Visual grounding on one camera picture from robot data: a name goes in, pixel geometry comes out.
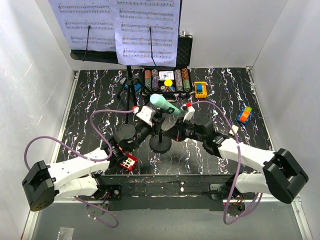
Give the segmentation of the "mint green toy microphone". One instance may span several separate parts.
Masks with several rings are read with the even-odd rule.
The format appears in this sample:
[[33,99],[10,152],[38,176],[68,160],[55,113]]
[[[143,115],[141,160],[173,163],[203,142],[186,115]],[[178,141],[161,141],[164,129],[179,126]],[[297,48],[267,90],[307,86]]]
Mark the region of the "mint green toy microphone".
[[173,114],[176,116],[181,115],[181,111],[175,107],[172,103],[168,102],[162,95],[160,94],[152,94],[149,98],[151,104],[156,108],[163,110],[168,114]]

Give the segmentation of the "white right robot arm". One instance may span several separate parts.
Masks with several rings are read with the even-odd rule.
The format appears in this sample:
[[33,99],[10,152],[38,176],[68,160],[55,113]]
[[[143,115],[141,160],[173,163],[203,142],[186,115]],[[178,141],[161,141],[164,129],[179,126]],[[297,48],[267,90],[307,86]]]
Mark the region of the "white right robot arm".
[[217,132],[213,123],[205,125],[178,120],[166,130],[164,136],[182,142],[196,140],[210,154],[219,158],[241,162],[257,173],[240,173],[226,186],[227,195],[237,199],[244,193],[262,193],[290,204],[309,181],[306,172],[286,149],[263,150]]

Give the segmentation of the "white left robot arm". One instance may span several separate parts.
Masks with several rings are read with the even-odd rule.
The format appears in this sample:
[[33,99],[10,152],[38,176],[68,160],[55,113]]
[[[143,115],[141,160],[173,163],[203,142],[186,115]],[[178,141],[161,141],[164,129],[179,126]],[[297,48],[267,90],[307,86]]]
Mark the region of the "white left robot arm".
[[28,166],[22,187],[32,212],[47,208],[55,200],[74,196],[89,196],[101,200],[106,187],[99,183],[94,173],[116,165],[132,171],[138,160],[132,156],[148,136],[156,136],[162,130],[163,116],[152,118],[137,114],[136,125],[124,124],[109,142],[87,153],[75,153],[67,161],[46,164],[43,160]]

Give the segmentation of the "black microphone desk stand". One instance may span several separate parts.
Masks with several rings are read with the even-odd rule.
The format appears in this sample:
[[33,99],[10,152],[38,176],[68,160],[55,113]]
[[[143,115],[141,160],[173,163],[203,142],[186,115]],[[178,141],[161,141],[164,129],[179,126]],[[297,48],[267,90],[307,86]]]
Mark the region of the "black microphone desk stand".
[[[161,109],[157,109],[155,111],[154,117],[165,117],[165,112]],[[150,149],[157,154],[164,154],[170,150],[172,146],[172,139],[164,136],[164,131],[162,131],[156,135],[151,136],[149,139],[149,147]]]

